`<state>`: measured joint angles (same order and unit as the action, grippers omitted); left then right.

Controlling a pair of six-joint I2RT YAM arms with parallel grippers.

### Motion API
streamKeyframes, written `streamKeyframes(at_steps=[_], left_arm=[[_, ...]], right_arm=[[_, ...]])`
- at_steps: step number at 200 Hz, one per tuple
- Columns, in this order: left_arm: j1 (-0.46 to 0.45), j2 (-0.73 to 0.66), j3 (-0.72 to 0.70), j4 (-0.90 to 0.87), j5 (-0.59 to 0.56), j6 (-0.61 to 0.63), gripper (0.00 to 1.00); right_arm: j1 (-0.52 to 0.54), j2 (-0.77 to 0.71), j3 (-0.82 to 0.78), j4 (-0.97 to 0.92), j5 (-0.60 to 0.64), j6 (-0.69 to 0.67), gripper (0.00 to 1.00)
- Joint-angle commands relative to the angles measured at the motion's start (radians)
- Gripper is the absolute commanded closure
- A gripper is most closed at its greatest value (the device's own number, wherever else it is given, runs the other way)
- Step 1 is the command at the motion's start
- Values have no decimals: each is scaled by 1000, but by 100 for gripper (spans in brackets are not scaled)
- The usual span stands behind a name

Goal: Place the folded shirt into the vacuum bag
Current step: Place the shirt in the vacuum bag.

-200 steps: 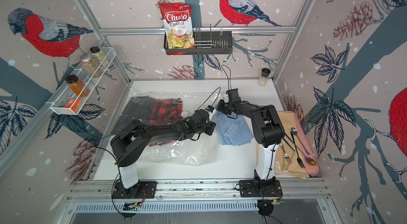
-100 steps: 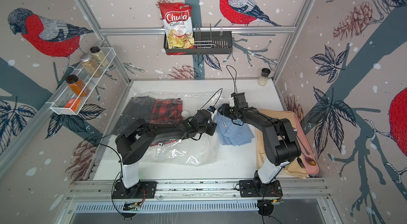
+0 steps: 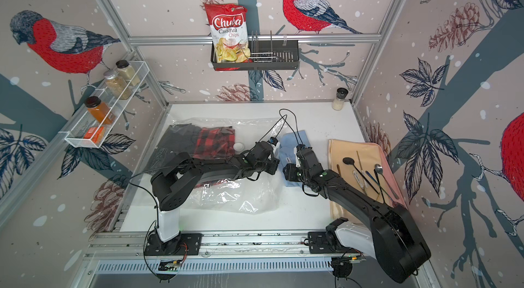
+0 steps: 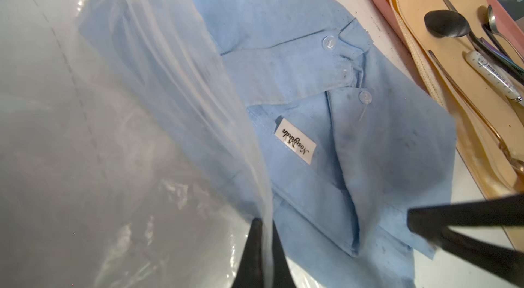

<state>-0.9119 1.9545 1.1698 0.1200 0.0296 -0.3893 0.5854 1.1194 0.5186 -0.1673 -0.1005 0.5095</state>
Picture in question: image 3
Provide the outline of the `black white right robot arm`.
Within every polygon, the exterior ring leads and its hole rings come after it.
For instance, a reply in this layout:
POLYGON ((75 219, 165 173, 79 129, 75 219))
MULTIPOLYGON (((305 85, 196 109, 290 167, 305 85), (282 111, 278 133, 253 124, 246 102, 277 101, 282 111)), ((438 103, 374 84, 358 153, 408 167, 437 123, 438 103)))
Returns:
POLYGON ((296 146, 295 178, 317 195, 344 208, 357 218, 356 228, 347 218, 337 218, 326 226, 321 243, 334 253, 347 249, 375 258, 395 282, 403 283, 431 258, 411 214, 403 205, 391 207, 378 202, 347 183, 337 172, 324 169, 311 147, 296 146))

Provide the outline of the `light blue cloth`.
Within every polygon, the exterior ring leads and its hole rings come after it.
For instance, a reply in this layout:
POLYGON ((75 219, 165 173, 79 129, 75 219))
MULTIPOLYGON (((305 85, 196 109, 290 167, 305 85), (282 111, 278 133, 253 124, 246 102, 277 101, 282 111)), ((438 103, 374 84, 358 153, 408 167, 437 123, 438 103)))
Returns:
MULTIPOLYGON (((304 145, 306 147, 311 147, 311 144, 308 140, 308 136, 306 131, 301 130, 298 132, 299 138, 302 139, 304 145)), ((298 145, 296 142, 295 135, 293 133, 288 133, 286 135, 283 135, 280 139, 280 149, 278 151, 278 158, 280 159, 278 170, 285 176, 284 168, 288 164, 292 164, 293 166, 296 166, 296 155, 295 155, 295 148, 298 145)), ((299 182, 290 182, 289 180, 284 178, 284 184, 286 187, 299 187, 299 182)))

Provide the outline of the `grey pinstriped shirt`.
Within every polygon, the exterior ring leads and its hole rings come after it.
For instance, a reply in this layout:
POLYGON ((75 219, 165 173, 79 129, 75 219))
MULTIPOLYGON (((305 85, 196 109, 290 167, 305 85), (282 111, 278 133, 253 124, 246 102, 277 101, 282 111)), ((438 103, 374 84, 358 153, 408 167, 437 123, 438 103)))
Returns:
POLYGON ((175 155, 182 152, 193 155, 201 130, 201 127, 193 124, 170 125, 153 151, 146 169, 167 166, 175 155))

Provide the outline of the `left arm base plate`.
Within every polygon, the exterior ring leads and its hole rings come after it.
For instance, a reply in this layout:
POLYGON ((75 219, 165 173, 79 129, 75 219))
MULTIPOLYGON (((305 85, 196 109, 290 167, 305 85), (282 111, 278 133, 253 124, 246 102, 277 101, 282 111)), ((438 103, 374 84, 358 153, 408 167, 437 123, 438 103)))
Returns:
POLYGON ((156 231, 147 236, 144 256, 195 256, 201 248, 202 233, 180 233, 168 242, 163 242, 156 231))

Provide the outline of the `red black plaid shirt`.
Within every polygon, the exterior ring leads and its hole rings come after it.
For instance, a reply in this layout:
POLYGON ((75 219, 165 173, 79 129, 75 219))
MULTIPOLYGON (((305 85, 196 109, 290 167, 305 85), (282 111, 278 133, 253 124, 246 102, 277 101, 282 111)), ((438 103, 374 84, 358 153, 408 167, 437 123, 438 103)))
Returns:
POLYGON ((236 153, 235 142, 233 127, 202 128, 197 135, 193 157, 202 160, 230 158, 236 153))

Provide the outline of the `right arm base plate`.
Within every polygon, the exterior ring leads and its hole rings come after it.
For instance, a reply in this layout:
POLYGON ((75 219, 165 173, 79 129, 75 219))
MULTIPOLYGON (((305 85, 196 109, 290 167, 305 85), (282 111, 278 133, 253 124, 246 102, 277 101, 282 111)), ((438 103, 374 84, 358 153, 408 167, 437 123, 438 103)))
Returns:
POLYGON ((304 244, 308 246, 310 254, 349 254, 355 250, 344 247, 338 239, 328 232, 308 232, 304 244))

